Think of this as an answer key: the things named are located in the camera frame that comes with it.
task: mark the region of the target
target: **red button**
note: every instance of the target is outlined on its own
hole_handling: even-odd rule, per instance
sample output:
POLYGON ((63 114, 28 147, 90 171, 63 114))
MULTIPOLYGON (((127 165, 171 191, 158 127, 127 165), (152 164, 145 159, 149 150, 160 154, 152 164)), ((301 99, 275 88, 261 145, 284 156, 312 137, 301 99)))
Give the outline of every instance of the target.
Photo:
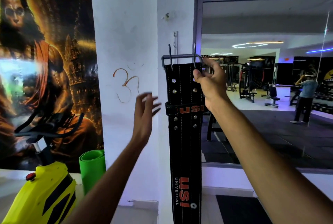
POLYGON ((35 173, 35 172, 32 172, 32 173, 28 174, 28 175, 25 177, 25 180, 27 180, 27 181, 34 180, 35 177, 36 177, 36 173, 35 173))

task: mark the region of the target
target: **om symbol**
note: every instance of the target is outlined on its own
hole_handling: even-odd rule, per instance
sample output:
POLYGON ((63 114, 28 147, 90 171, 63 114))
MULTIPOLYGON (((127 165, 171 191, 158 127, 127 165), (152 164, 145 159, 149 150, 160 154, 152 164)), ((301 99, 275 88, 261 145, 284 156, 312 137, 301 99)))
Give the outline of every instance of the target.
MULTIPOLYGON (((116 74, 116 72, 117 72, 118 70, 123 70, 123 71, 126 72, 126 79, 125 79, 125 82, 123 83, 122 86, 123 86, 123 87, 126 87, 127 89, 130 90, 130 96, 132 96, 132 91, 131 91, 131 89, 127 86, 127 83, 128 83, 129 81, 131 81, 133 78, 137 78, 137 79, 138 79, 137 91, 138 91, 138 93, 140 94, 140 92, 139 92, 139 83, 140 83, 140 79, 139 79, 139 77, 138 77, 138 76, 133 76, 133 77, 128 78, 128 72, 127 72, 127 70, 125 70, 125 69, 123 69, 123 68, 116 69, 115 72, 113 73, 113 77, 115 76, 115 74, 116 74)), ((129 101, 127 101, 127 102, 122 101, 122 100, 120 99, 118 93, 117 93, 117 97, 118 97, 119 101, 122 102, 122 103, 127 103, 127 102, 129 102, 129 101)))

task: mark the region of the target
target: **gray t-shirt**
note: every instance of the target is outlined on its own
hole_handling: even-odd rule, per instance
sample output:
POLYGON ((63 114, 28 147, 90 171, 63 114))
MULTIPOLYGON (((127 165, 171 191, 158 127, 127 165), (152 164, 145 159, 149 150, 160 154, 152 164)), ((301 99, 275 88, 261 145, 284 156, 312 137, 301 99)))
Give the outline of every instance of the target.
POLYGON ((303 89, 299 96, 301 98, 313 98, 318 86, 318 82, 316 80, 306 80, 301 83, 301 86, 303 89))

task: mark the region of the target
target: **black leather belt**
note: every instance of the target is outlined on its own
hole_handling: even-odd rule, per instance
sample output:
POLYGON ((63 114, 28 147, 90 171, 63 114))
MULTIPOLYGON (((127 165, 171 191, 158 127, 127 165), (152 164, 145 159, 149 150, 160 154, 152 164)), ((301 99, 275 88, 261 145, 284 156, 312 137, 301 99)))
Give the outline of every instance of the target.
MULTIPOLYGON (((202 64, 195 68, 201 71, 202 64)), ((193 70, 194 63, 165 65, 174 224, 201 223, 201 125, 207 109, 193 70)))

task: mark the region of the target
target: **rolled mat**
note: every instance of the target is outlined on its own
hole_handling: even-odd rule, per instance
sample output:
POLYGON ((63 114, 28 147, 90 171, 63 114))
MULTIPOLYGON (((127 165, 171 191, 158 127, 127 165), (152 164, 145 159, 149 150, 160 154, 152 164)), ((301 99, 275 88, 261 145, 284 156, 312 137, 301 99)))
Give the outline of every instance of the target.
POLYGON ((79 163, 86 195, 106 171, 104 150, 91 150, 82 154, 79 163))

